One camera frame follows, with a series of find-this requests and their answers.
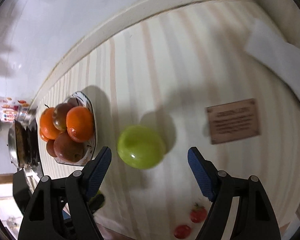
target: wooden plaque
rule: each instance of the wooden plaque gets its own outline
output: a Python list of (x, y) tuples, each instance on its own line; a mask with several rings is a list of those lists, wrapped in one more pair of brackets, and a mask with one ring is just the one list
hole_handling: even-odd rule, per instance
[(219, 144), (260, 135), (257, 102), (247, 99), (206, 108), (211, 143)]

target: green apple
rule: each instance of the green apple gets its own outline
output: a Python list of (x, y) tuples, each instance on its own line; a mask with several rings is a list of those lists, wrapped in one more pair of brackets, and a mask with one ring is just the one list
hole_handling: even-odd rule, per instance
[(163, 159), (166, 146), (156, 131), (134, 125), (122, 132), (117, 150), (127, 165), (137, 169), (149, 169)]

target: kitchen counter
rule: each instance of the kitchen counter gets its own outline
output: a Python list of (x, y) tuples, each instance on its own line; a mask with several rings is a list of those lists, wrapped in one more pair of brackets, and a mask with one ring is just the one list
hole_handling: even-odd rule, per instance
[[(258, 176), (279, 226), (290, 222), (300, 202), (300, 107), (279, 78), (244, 53), (255, 18), (282, 35), (253, 0), (208, 1), (161, 13), (102, 43), (42, 98), (38, 123), (45, 104), (56, 106), (77, 90), (93, 104), (95, 154), (102, 146), (113, 152), (100, 188), (106, 205), (96, 222), (142, 240), (172, 240), (174, 228), (186, 223), (194, 239), (202, 224), (190, 222), (190, 210), (194, 203), (207, 209), (210, 203), (187, 163), (192, 146), (231, 176)], [(248, 98), (258, 103), (261, 135), (212, 145), (205, 108)], [(116, 153), (120, 132), (139, 123), (156, 129), (169, 150), (149, 170), (125, 165)], [(81, 169), (56, 163), (45, 145), (39, 138), (45, 175), (56, 179)], [(237, 203), (223, 239), (231, 234)]]

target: blue gripper pad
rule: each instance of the blue gripper pad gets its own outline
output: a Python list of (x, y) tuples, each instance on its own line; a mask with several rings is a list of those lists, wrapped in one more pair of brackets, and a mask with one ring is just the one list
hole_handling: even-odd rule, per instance
[(87, 200), (94, 197), (106, 175), (106, 172), (111, 163), (111, 150), (108, 147), (103, 147), (97, 157), (89, 161), (83, 168), (83, 181), (85, 181), (85, 197)]
[[(202, 194), (207, 197), (211, 202), (214, 202), (217, 194), (217, 178), (215, 174), (211, 174), (214, 172), (218, 172), (217, 169), (211, 162), (206, 161), (201, 153), (198, 151), (196, 147), (191, 147), (188, 150), (188, 163), (192, 170), (192, 173), (197, 180), (199, 188)], [(205, 169), (205, 164), (207, 164), (210, 171)]]

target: fruit bowl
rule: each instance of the fruit bowl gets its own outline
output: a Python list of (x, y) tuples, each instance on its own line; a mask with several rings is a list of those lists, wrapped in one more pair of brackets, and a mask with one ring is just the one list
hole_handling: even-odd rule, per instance
[(73, 106), (84, 106), (84, 107), (88, 108), (89, 111), (92, 113), (93, 120), (94, 120), (94, 133), (93, 133), (93, 136), (88, 141), (83, 143), (85, 154), (84, 154), (83, 158), (80, 161), (78, 161), (76, 163), (71, 163), (71, 162), (63, 161), (63, 160), (59, 159), (58, 157), (55, 157), (54, 160), (57, 163), (70, 165), (70, 166), (84, 166), (84, 165), (86, 165), (86, 163), (88, 161), (90, 161), (92, 159), (93, 153), (96, 149), (96, 145), (97, 145), (97, 142), (98, 142), (97, 122), (96, 122), (96, 118), (95, 118), (95, 115), (94, 115), (92, 103), (89, 100), (89, 98), (84, 93), (82, 93), (81, 91), (77, 91), (77, 92), (73, 93), (70, 97), (68, 97), (64, 101), (64, 103), (70, 103)]

